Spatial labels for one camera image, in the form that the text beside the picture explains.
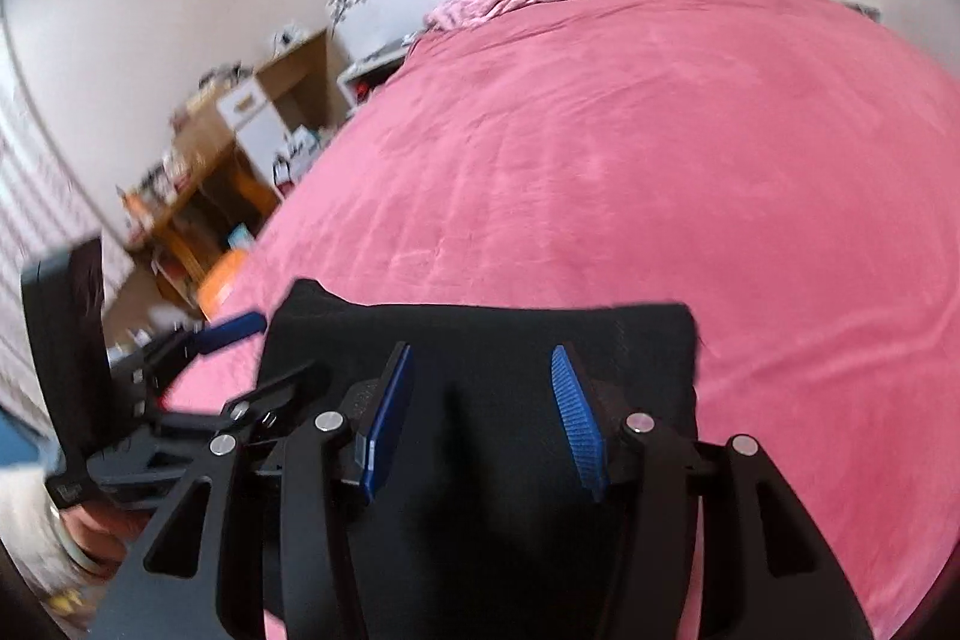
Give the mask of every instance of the metal screw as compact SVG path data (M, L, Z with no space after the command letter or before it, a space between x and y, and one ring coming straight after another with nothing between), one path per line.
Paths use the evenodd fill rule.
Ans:
M760 444L750 437L750 434L738 434L733 437L733 450L740 453L740 456L757 456Z
M230 434L221 434L210 440L210 453L214 456L227 456L235 447L237 441Z
M647 413L630 413L627 416L627 428L637 434L653 432L656 423Z
M247 414L247 410L250 409L250 402L246 399L243 402L237 402L234 405L233 410L230 411L230 420L239 421L244 415Z
M335 432L336 429L344 425L344 416L337 413L336 410L330 410L327 413L320 413L313 424L320 432Z

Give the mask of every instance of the orange stool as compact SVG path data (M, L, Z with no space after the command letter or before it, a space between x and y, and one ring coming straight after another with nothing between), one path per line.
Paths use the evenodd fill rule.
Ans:
M224 306L224 301L233 292L237 273L246 261L246 250L230 250L203 278L197 290L197 304L206 316L213 320Z

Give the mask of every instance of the white drawer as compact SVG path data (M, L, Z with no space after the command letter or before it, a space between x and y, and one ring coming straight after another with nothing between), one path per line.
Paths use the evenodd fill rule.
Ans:
M267 95L256 79L248 79L217 101L217 111L233 130L246 124L265 104Z

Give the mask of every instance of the folded black garment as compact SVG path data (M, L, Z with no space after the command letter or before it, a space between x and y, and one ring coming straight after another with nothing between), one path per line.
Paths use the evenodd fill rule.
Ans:
M413 399L390 479L349 530L371 640L592 637L621 514L579 483L550 353L572 343L592 377L696 437L690 312L362 307L300 280L272 319L259 381L318 360L335 408L401 340ZM276 555L268 544L267 605L281 614Z

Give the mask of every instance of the sheer curtain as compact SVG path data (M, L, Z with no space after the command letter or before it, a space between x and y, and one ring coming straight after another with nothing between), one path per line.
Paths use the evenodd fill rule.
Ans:
M20 271L31 258L103 231L107 303L133 271L123 247L51 148L24 90L0 0L0 405L51 434L27 339Z

